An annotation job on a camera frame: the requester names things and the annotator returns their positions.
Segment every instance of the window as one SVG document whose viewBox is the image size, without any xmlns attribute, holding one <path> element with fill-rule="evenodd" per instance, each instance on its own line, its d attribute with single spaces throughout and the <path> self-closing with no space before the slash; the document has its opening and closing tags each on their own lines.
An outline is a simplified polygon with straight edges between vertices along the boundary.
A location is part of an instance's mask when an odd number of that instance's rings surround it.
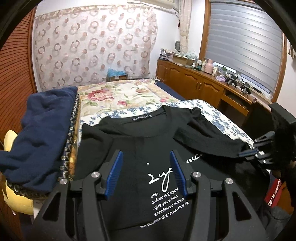
<svg viewBox="0 0 296 241">
<path fill-rule="evenodd" d="M 274 92 L 281 68 L 280 28 L 256 4 L 236 0 L 210 2 L 205 58 L 237 70 L 267 93 Z"/>
</svg>

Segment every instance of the white wall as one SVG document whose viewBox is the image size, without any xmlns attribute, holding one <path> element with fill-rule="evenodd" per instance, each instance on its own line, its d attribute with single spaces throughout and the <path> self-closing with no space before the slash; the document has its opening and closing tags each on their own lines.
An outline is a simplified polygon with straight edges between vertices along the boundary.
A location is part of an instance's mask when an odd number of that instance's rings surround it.
<svg viewBox="0 0 296 241">
<path fill-rule="evenodd" d="M 128 0 L 43 0 L 38 4 L 35 16 L 72 7 L 103 4 L 127 4 L 127 2 Z M 174 49 L 175 42 L 180 39 L 178 19 L 174 10 L 162 10 L 161 8 L 155 6 L 154 12 L 158 25 L 158 34 L 155 45 L 150 53 L 149 68 L 151 78 L 154 78 L 156 74 L 157 59 L 160 54 L 160 48 Z M 36 71 L 34 71 L 34 74 L 35 79 L 37 80 Z"/>
<path fill-rule="evenodd" d="M 202 31 L 205 17 L 205 0 L 192 0 L 191 21 L 188 37 L 188 50 L 200 54 Z"/>
<path fill-rule="evenodd" d="M 296 117 L 296 59 L 287 54 L 287 66 L 277 103 Z"/>
</svg>

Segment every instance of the navy blue sweater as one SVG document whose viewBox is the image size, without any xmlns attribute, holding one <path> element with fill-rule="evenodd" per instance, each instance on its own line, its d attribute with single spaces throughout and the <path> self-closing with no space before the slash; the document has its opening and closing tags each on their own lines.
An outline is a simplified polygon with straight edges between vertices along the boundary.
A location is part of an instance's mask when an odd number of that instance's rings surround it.
<svg viewBox="0 0 296 241">
<path fill-rule="evenodd" d="M 10 152 L 0 151 L 0 171 L 11 183 L 48 193 L 57 183 L 77 87 L 32 94 L 23 130 Z"/>
</svg>

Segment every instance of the blue floral bedsheet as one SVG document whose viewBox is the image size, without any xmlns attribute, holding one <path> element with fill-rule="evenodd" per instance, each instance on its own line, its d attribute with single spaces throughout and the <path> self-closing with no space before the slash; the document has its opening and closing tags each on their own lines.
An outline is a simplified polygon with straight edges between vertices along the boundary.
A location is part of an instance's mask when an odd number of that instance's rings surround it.
<svg viewBox="0 0 296 241">
<path fill-rule="evenodd" d="M 188 108 L 188 109 L 199 107 L 201 109 L 202 114 L 206 117 L 206 119 L 211 123 L 213 123 L 222 133 L 228 135 L 231 139 L 241 139 L 242 141 L 247 142 L 251 148 L 253 147 L 254 142 L 242 129 L 240 129 L 236 124 L 234 124 L 230 119 L 228 119 L 216 108 L 214 108 L 213 106 L 211 106 L 210 104 L 208 104 L 203 100 L 184 100 L 179 102 L 150 104 L 150 105 L 141 106 L 141 107 L 133 107 L 133 108 L 124 109 L 124 110 L 115 110 L 115 111 L 110 111 L 103 114 L 88 115 L 88 116 L 81 117 L 77 143 L 78 145 L 80 143 L 81 128 L 83 123 L 87 123 L 91 126 L 94 126 L 98 124 L 102 118 L 108 115 L 111 116 L 112 118 L 124 118 L 124 117 L 143 115 L 159 109 L 162 105 L 168 105 L 168 106 L 179 107 L 179 108 Z"/>
</svg>

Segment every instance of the sheer curtain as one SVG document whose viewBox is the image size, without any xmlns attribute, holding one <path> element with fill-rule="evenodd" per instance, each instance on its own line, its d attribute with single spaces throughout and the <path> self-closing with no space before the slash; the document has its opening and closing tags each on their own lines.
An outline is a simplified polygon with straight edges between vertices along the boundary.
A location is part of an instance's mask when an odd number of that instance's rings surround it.
<svg viewBox="0 0 296 241">
<path fill-rule="evenodd" d="M 150 77 L 157 36 L 153 8 L 144 5 L 84 6 L 39 16 L 34 61 L 43 91 L 105 81 L 109 68 L 131 78 Z"/>
<path fill-rule="evenodd" d="M 296 57 L 296 52 L 291 44 L 290 44 L 290 48 L 289 48 L 289 55 L 291 55 L 292 58 Z"/>
<path fill-rule="evenodd" d="M 180 0 L 180 52 L 188 52 L 192 0 Z"/>
</svg>

